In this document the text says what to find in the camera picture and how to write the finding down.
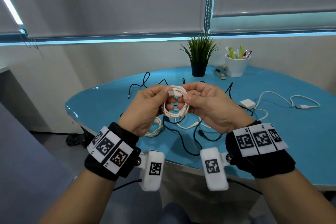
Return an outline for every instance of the white cup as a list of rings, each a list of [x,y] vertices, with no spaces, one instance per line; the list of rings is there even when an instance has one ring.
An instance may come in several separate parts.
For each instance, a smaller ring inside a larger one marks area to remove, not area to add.
[[[225,55],[226,75],[230,77],[241,77],[245,67],[250,63],[251,56],[247,59],[231,59],[228,54]]]

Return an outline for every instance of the person's right hand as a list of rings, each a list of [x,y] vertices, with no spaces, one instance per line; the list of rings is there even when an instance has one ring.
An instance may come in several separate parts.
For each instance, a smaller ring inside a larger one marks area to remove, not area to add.
[[[178,98],[178,109],[184,103],[190,105],[189,112],[200,116],[206,124],[219,133],[229,133],[254,122],[239,105],[219,87],[204,82],[192,82],[182,85],[187,91]]]

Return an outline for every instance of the hand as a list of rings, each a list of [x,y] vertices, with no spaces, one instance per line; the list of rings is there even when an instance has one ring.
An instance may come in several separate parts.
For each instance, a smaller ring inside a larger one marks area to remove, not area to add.
[[[200,116],[218,133],[229,133],[254,122],[250,115],[217,86],[192,82],[182,87],[188,94],[177,99],[177,108],[181,109],[184,103],[189,104],[189,112]]]
[[[162,114],[160,106],[167,101],[166,109],[173,110],[171,103],[176,103],[176,98],[169,97],[170,86],[156,85],[138,91],[132,103],[120,117],[118,124],[123,129],[137,135],[144,136],[151,128],[155,117]]]

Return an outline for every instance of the fingernail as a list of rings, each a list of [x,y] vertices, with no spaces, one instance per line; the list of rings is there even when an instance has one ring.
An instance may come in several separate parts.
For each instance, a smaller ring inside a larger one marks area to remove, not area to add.
[[[186,94],[183,96],[183,99],[184,101],[189,101],[191,99],[191,95]]]

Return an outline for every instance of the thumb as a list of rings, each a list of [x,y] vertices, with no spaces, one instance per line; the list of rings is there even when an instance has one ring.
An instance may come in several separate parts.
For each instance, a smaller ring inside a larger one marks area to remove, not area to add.
[[[166,87],[159,91],[154,97],[152,97],[153,102],[157,107],[160,107],[168,99],[168,91],[171,90],[170,87]]]
[[[201,107],[204,108],[208,105],[208,99],[206,97],[186,94],[183,96],[183,100],[185,103],[193,106],[193,107]]]

